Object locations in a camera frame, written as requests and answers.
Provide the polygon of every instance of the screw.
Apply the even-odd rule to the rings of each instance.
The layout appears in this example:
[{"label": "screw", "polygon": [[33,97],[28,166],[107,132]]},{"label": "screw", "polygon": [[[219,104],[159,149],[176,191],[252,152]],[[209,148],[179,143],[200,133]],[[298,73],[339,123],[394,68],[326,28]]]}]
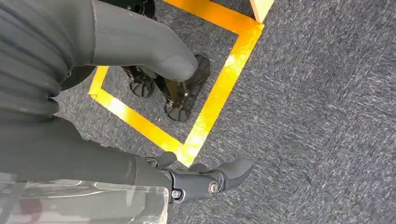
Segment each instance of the screw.
[{"label": "screw", "polygon": [[217,182],[216,181],[212,181],[209,184],[209,194],[211,196],[217,194]]},{"label": "screw", "polygon": [[182,196],[182,192],[180,190],[172,190],[172,198],[179,199]]}]

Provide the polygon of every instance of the yellow tape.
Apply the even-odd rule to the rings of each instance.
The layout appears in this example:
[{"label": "yellow tape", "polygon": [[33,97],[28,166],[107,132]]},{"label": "yellow tape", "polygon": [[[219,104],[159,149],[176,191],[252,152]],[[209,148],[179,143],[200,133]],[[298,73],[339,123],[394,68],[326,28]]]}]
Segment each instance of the yellow tape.
[{"label": "yellow tape", "polygon": [[180,143],[136,111],[104,91],[101,86],[106,77],[108,67],[98,67],[89,94],[93,99],[160,148],[174,152],[181,163],[190,166],[219,116],[264,26],[252,18],[208,0],[166,0],[165,2],[239,35],[186,142],[184,144]]}]

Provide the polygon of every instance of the humanoid robot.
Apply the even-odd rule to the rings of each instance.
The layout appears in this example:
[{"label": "humanoid robot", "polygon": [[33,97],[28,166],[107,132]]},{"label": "humanoid robot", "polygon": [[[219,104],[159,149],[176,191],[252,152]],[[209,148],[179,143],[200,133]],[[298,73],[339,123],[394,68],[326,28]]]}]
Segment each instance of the humanoid robot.
[{"label": "humanoid robot", "polygon": [[[134,200],[128,200],[130,190],[143,187],[146,193],[162,189],[165,204],[182,203],[235,188],[249,175],[252,163],[245,158],[215,169],[203,164],[187,170],[168,169],[176,160],[172,153],[142,158],[103,147],[82,139],[71,122],[53,115],[58,104],[51,97],[59,94],[76,66],[135,66],[155,73],[155,82],[159,77],[173,81],[165,85],[178,86],[175,93],[191,94],[185,91],[189,80],[194,83],[195,76],[208,75],[209,64],[204,57],[194,56],[168,27],[98,0],[3,0],[0,17],[0,183],[4,184],[0,184],[0,223],[21,221],[13,211],[26,213],[21,200],[27,198],[84,199],[121,188],[126,196],[111,198],[133,206],[141,200],[136,193],[132,193]],[[40,190],[48,184],[55,188]],[[70,186],[83,188],[75,191]],[[87,193],[87,188],[96,190]],[[149,200],[148,195],[142,197],[142,213],[164,206]],[[79,206],[86,210],[88,205],[82,202],[88,201],[71,204],[73,211],[83,213]],[[48,209],[60,207],[50,203]],[[83,216],[91,217],[87,223],[109,223],[98,216],[105,212],[103,208],[98,211],[94,216],[88,209]],[[127,220],[134,223],[137,217]],[[125,221],[107,218],[111,223]]]}]

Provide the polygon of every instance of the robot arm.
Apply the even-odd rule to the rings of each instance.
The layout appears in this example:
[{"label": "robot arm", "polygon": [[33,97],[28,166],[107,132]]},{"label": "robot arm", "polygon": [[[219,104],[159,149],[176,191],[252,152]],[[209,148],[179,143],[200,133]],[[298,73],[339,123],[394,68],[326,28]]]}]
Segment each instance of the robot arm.
[{"label": "robot arm", "polygon": [[198,67],[171,29],[145,16],[98,0],[35,2],[65,29],[76,65],[144,65],[175,81],[189,79]]}]

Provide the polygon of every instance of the clear plastic cover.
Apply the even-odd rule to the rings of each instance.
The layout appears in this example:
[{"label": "clear plastic cover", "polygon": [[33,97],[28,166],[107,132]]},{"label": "clear plastic cover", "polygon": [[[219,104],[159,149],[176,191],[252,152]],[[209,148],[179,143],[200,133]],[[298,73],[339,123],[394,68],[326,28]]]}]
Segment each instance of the clear plastic cover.
[{"label": "clear plastic cover", "polygon": [[163,187],[76,180],[15,182],[0,173],[0,224],[165,224]]}]

